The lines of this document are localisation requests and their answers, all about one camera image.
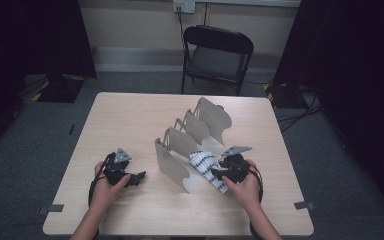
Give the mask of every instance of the folded cloth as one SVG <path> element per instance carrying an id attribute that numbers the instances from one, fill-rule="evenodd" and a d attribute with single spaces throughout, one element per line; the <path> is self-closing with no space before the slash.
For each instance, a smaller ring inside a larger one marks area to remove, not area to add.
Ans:
<path id="1" fill-rule="evenodd" d="M 203 152 L 200 150 L 190 154 L 190 164 L 198 170 L 204 177 L 210 181 L 220 192 L 225 193 L 227 186 L 211 173 L 211 168 L 221 169 L 216 157 L 211 152 Z"/>

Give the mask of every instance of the wooden table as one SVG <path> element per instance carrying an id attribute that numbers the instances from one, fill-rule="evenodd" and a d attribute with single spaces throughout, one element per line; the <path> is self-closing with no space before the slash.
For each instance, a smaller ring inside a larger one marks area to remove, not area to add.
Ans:
<path id="1" fill-rule="evenodd" d="M 123 148 L 133 159 L 126 171 L 146 171 L 138 187 L 124 189 L 103 219 L 105 235 L 247 236 L 249 219 L 234 196 L 221 194 L 203 178 L 186 193 L 158 169 L 154 140 L 194 109 L 201 96 L 100 93 L 92 106 L 43 230 L 70 235 L 87 211 L 93 168 Z M 242 153 L 258 166 L 264 182 L 262 206 L 283 236 L 307 236 L 313 225 L 270 102 L 265 98 L 204 96 L 222 105 L 233 125 L 223 133 L 226 147 L 251 146 Z"/>

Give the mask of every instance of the electrical outlet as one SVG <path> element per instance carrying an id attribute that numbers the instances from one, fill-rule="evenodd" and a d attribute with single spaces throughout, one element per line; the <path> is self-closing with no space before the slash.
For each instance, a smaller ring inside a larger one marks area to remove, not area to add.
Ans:
<path id="1" fill-rule="evenodd" d="M 195 1 L 173 0 L 173 12 L 195 13 Z"/>

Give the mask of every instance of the forearm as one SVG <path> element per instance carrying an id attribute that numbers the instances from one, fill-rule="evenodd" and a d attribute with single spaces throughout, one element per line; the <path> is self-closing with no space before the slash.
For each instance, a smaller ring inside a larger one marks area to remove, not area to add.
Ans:
<path id="1" fill-rule="evenodd" d="M 93 237 L 96 235 L 96 232 L 98 231 L 99 224 L 101 219 L 104 217 L 105 212 L 105 209 L 99 207 L 89 208 L 70 239 L 93 239 Z"/>
<path id="2" fill-rule="evenodd" d="M 248 214 L 254 230 L 260 237 L 265 240 L 282 239 L 259 203 L 246 206 L 245 211 Z"/>

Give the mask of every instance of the hand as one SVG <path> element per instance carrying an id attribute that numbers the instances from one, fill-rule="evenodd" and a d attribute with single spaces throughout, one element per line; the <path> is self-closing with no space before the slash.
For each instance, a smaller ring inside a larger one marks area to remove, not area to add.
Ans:
<path id="1" fill-rule="evenodd" d="M 102 164 L 103 162 L 99 162 L 95 166 L 95 175 L 98 174 Z M 104 173 L 101 172 L 99 178 L 104 176 Z M 105 177 L 98 180 L 95 185 L 95 190 L 93 191 L 93 197 L 90 207 L 98 207 L 101 210 L 106 211 L 111 206 L 111 204 L 117 199 L 118 194 L 123 190 L 124 186 L 129 181 L 130 176 L 130 174 L 127 174 L 114 186 L 112 186 Z"/>
<path id="2" fill-rule="evenodd" d="M 257 172 L 256 165 L 251 160 L 246 160 L 250 165 L 250 170 Z M 226 176 L 222 177 L 223 182 L 227 185 L 230 191 L 235 195 L 236 199 L 242 205 L 242 207 L 250 207 L 255 204 L 260 205 L 259 190 L 260 185 L 258 179 L 251 173 L 245 177 L 245 179 L 239 184 L 235 184 Z"/>

